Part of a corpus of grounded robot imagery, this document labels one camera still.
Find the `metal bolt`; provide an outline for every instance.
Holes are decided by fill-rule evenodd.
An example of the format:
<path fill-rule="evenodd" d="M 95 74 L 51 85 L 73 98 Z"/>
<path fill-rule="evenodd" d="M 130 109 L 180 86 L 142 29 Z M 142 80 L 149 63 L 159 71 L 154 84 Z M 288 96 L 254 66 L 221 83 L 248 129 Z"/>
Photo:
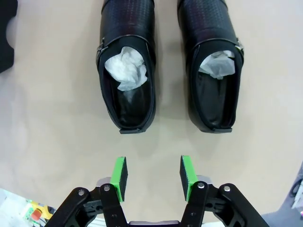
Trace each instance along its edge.
<path fill-rule="evenodd" d="M 205 185 L 203 183 L 198 183 L 198 188 L 204 188 Z"/>
<path fill-rule="evenodd" d="M 105 185 L 105 186 L 104 186 L 104 191 L 108 192 L 109 189 L 110 189 L 109 185 Z"/>
<path fill-rule="evenodd" d="M 231 188 L 230 188 L 229 186 L 224 186 L 224 191 L 230 192 L 230 191 L 231 191 Z"/>
<path fill-rule="evenodd" d="M 78 192 L 79 195 L 84 195 L 84 193 L 85 193 L 85 192 L 84 192 L 83 189 L 81 189 L 81 190 Z"/>

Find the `green pad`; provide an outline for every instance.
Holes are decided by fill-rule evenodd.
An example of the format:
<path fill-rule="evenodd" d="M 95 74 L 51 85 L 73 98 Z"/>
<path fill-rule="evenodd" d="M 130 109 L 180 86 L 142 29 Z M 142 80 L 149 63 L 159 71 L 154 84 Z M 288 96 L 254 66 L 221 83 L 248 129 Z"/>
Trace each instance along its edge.
<path fill-rule="evenodd" d="M 123 202 L 125 198 L 127 176 L 126 157 L 119 157 L 116 161 L 112 177 L 110 178 L 110 183 L 116 188 L 120 202 Z"/>
<path fill-rule="evenodd" d="M 190 156 L 181 156 L 180 177 L 185 200 L 188 201 L 192 186 L 195 182 L 198 181 Z"/>

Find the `loafer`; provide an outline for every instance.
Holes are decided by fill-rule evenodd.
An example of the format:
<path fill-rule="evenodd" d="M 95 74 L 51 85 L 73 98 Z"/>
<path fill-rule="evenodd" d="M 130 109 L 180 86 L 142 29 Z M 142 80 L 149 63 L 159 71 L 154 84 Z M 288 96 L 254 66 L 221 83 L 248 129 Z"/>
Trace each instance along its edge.
<path fill-rule="evenodd" d="M 0 73 L 14 65 L 14 49 L 6 39 L 9 21 L 17 14 L 17 0 L 0 0 Z"/>
<path fill-rule="evenodd" d="M 153 0 L 106 0 L 102 7 L 97 68 L 102 96 L 109 116 L 121 134 L 145 132 L 156 112 L 154 73 L 155 13 Z M 146 66 L 147 81 L 136 89 L 118 90 L 105 62 L 123 47 L 138 51 Z"/>
<path fill-rule="evenodd" d="M 189 116 L 203 132 L 231 132 L 236 120 L 244 49 L 225 0 L 178 0 L 189 85 Z M 201 71 L 212 54 L 230 52 L 234 71 L 220 79 Z"/>

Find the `crumpled white paper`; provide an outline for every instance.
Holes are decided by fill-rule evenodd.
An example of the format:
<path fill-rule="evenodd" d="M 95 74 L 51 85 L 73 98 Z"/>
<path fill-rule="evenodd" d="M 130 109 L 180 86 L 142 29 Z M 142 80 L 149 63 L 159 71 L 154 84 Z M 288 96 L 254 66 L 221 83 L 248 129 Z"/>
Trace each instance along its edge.
<path fill-rule="evenodd" d="M 147 81 L 146 66 L 142 55 L 132 47 L 125 46 L 120 54 L 105 62 L 105 69 L 121 84 L 120 91 L 130 91 Z"/>
<path fill-rule="evenodd" d="M 231 51 L 219 51 L 209 55 L 201 63 L 199 72 L 207 73 L 215 79 L 235 74 L 235 55 Z"/>

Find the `tabletop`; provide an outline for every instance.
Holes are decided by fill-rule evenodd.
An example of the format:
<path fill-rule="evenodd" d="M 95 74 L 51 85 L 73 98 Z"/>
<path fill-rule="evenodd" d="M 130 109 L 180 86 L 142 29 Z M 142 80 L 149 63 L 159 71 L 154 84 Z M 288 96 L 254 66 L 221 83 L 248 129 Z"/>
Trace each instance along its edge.
<path fill-rule="evenodd" d="M 19 0 L 7 35 L 15 65 L 0 74 L 0 187 L 57 208 L 126 156 L 126 218 L 181 219 L 180 156 L 190 155 L 215 186 L 235 184 L 260 214 L 277 210 L 303 158 L 303 1 L 227 1 L 245 46 L 229 134 L 189 119 L 177 0 L 155 0 L 155 120 L 143 134 L 119 134 L 95 62 L 102 4 Z"/>

